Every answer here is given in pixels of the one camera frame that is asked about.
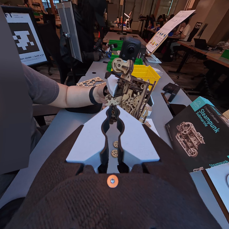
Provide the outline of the laser-cut wooden parts sheet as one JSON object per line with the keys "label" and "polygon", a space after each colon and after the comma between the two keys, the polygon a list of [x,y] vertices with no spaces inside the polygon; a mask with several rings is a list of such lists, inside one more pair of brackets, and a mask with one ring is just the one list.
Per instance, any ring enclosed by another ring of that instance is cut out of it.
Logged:
{"label": "laser-cut wooden parts sheet", "polygon": [[96,87],[96,86],[100,86],[102,84],[106,84],[106,82],[104,80],[102,80],[99,77],[95,77],[92,79],[88,79],[82,82],[77,83],[77,86],[82,86],[82,87]]}

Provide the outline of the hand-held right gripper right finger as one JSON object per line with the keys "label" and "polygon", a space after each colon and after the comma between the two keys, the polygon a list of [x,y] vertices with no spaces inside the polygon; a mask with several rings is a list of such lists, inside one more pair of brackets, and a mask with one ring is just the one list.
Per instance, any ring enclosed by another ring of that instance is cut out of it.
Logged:
{"label": "hand-held right gripper right finger", "polygon": [[114,110],[117,129],[120,131],[117,165],[119,173],[128,173],[135,164],[159,161],[160,157],[145,129],[150,136],[157,135],[120,106],[115,105]]}

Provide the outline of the black framed marker sign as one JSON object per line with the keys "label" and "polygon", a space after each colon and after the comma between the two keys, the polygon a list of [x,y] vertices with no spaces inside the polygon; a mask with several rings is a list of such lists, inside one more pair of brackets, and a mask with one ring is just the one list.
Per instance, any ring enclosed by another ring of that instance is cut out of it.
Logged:
{"label": "black framed marker sign", "polygon": [[21,62],[30,67],[49,64],[50,58],[39,34],[32,9],[6,5],[1,7]]}

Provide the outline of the person's left forearm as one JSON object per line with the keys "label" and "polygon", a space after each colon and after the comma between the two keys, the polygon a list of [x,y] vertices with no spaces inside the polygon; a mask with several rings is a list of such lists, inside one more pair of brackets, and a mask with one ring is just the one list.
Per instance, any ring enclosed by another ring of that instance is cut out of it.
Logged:
{"label": "person's left forearm", "polygon": [[89,88],[66,86],[42,75],[25,64],[22,64],[28,94],[33,104],[50,105],[60,108],[76,108],[92,105],[89,99]]}

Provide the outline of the person's left hand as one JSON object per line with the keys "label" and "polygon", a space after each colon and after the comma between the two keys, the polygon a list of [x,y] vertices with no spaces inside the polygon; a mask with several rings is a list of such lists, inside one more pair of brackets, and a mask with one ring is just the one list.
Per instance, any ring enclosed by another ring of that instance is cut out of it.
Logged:
{"label": "person's left hand", "polygon": [[101,103],[104,103],[106,104],[107,101],[105,100],[105,94],[110,94],[109,90],[107,89],[107,86],[106,84],[102,84],[102,85],[99,85],[99,86],[95,86],[94,90],[93,90],[93,97],[95,99],[95,101],[99,104]]}

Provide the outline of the dark pen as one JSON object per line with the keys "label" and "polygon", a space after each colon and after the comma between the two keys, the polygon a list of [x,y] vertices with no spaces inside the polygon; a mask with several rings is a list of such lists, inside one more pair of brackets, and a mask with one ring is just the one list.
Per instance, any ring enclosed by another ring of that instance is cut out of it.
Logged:
{"label": "dark pen", "polygon": [[172,107],[170,106],[170,104],[169,104],[169,102],[168,102],[168,100],[167,100],[165,94],[164,94],[164,93],[161,93],[161,95],[162,95],[162,97],[163,97],[163,99],[164,99],[164,101],[165,101],[165,103],[166,103],[168,109],[170,110],[170,113],[172,114],[173,117],[175,117],[176,115],[175,115],[175,113],[174,113]]}

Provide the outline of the black power tool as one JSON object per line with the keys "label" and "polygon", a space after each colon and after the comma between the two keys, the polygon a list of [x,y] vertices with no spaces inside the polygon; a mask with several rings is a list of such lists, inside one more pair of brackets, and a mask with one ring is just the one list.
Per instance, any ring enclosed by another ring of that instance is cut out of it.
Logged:
{"label": "black power tool", "polygon": [[102,39],[98,39],[98,41],[96,42],[96,44],[93,47],[93,51],[100,51],[102,53],[105,53],[105,51],[102,49]]}

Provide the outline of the wooden mechanical submarine model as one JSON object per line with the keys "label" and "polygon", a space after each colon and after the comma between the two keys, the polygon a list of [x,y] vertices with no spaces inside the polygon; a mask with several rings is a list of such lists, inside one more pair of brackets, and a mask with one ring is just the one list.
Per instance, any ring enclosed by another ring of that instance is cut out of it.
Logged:
{"label": "wooden mechanical submarine model", "polygon": [[144,123],[145,119],[141,119],[142,110],[147,104],[147,95],[151,94],[155,83],[151,84],[149,79],[144,81],[141,78],[132,76],[134,63],[132,60],[124,61],[121,58],[115,58],[112,61],[112,71],[120,78],[118,82],[119,97],[112,97],[111,94],[105,96],[106,106],[119,105],[123,110],[131,116]]}

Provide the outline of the grey flat panel light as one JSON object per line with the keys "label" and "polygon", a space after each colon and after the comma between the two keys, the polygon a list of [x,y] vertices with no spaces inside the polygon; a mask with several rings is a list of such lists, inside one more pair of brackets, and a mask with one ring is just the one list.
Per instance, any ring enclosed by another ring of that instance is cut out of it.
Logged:
{"label": "grey flat panel light", "polygon": [[56,6],[59,13],[68,53],[71,56],[71,61],[73,62],[74,58],[80,62],[83,62],[76,30],[73,4],[72,2],[62,2],[57,3]]}

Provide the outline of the printed instruction booklet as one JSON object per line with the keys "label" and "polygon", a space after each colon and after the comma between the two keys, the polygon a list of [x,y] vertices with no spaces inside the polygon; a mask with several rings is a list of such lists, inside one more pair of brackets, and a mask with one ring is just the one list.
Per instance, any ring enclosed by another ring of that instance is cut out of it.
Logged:
{"label": "printed instruction booklet", "polygon": [[156,133],[156,134],[159,136],[159,134],[158,134],[158,132],[157,132],[157,130],[156,130],[156,128],[155,128],[155,125],[154,125],[152,119],[147,118],[147,119],[145,120],[144,124],[145,124],[147,127],[149,127],[154,133]]}

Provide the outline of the black model kit box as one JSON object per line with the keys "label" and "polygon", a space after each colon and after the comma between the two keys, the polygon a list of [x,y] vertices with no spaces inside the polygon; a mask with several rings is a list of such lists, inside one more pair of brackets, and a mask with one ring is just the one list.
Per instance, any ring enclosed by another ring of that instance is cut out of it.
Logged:
{"label": "black model kit box", "polygon": [[229,121],[199,96],[166,124],[173,150],[189,172],[229,162]]}

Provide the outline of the white plastic stand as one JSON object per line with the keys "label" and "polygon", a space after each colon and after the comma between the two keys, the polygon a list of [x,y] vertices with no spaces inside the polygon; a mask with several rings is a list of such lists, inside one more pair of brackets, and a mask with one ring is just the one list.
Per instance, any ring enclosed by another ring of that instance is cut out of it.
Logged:
{"label": "white plastic stand", "polygon": [[162,63],[154,54],[151,54],[150,56],[146,56],[145,58],[150,63],[158,63],[158,64]]}

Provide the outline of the black lamp stand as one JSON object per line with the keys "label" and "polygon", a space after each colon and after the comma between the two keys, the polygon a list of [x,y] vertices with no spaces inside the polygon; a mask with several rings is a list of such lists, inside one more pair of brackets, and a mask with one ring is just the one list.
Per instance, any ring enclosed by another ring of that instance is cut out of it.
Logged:
{"label": "black lamp stand", "polygon": [[124,13],[125,13],[125,2],[126,2],[126,0],[124,0],[124,3],[123,3],[123,15],[122,15],[122,27],[121,27],[121,31],[118,31],[117,32],[117,34],[119,34],[119,35],[127,35],[127,33],[123,31],[123,27],[124,27]]}

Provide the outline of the yellow plastic bin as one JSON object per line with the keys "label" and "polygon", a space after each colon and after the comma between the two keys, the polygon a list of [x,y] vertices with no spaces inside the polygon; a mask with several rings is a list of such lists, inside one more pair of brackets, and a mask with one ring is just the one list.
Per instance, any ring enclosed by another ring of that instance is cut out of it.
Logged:
{"label": "yellow plastic bin", "polygon": [[135,65],[135,64],[134,64],[132,76],[135,76],[136,78],[141,78],[144,81],[149,79],[151,84],[154,84],[154,82],[156,81],[155,85],[161,78],[151,66]]}

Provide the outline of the black wristband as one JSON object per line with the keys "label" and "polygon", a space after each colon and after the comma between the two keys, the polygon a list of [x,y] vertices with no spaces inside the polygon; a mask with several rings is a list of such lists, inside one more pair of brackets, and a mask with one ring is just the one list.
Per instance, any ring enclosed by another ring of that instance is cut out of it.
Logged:
{"label": "black wristband", "polygon": [[90,91],[89,91],[89,99],[90,99],[90,102],[94,105],[98,104],[98,102],[96,102],[94,96],[93,96],[93,91],[96,87],[91,87],[90,88]]}

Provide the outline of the black laptop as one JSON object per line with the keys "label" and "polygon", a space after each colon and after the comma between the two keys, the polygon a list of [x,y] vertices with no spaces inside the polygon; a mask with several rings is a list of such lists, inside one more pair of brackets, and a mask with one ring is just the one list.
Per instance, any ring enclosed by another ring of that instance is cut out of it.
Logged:
{"label": "black laptop", "polygon": [[205,39],[194,38],[194,47],[201,50],[208,50],[209,46]]}

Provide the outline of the white instruction poster board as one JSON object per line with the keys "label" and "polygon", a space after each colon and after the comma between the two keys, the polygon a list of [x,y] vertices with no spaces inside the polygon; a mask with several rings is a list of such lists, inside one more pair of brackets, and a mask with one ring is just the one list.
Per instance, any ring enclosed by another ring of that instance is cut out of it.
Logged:
{"label": "white instruction poster board", "polygon": [[147,43],[147,54],[152,55],[155,50],[164,42],[168,37],[168,34],[179,24],[181,24],[186,19],[193,16],[195,10],[186,10],[178,12],[171,20],[169,20],[165,25],[155,33],[151,40]]}

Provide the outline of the black padded mat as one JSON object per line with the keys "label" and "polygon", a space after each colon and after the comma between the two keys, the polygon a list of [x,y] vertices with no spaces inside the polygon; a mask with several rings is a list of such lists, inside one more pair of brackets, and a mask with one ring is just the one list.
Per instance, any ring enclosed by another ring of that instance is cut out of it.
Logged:
{"label": "black padded mat", "polygon": [[96,114],[101,110],[101,108],[102,108],[102,104],[93,104],[85,107],[65,108],[65,109],[73,113]]}

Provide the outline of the black adapter box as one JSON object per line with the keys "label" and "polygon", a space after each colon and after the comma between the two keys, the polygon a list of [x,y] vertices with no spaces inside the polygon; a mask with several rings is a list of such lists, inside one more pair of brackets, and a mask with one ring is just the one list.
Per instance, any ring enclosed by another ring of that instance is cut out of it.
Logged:
{"label": "black adapter box", "polygon": [[166,93],[170,94],[168,102],[172,102],[180,89],[181,89],[181,87],[179,85],[168,83],[166,86],[164,86],[164,88],[162,90],[164,91],[164,94],[166,94]]}

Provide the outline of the long wooden desk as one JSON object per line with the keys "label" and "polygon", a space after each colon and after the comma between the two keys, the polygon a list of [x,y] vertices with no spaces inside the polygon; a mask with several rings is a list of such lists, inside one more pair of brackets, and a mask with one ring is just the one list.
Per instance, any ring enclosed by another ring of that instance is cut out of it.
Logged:
{"label": "long wooden desk", "polygon": [[187,53],[192,50],[194,52],[198,52],[198,53],[206,55],[207,59],[210,59],[210,60],[212,60],[214,62],[217,62],[217,63],[219,63],[221,65],[224,65],[225,67],[229,67],[229,60],[224,58],[224,57],[221,57],[221,55],[217,51],[207,51],[207,50],[198,49],[198,48],[194,47],[194,43],[193,42],[178,41],[178,43],[181,46],[184,46],[184,47],[188,48]]}

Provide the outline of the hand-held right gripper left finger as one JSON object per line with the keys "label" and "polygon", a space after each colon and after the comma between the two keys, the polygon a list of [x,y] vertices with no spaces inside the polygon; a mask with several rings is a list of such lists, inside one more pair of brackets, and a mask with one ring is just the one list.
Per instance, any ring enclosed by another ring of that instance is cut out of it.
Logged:
{"label": "hand-held right gripper left finger", "polygon": [[107,173],[109,147],[106,133],[111,115],[112,106],[107,106],[80,126],[82,130],[66,158],[67,162],[91,165],[95,172]]}

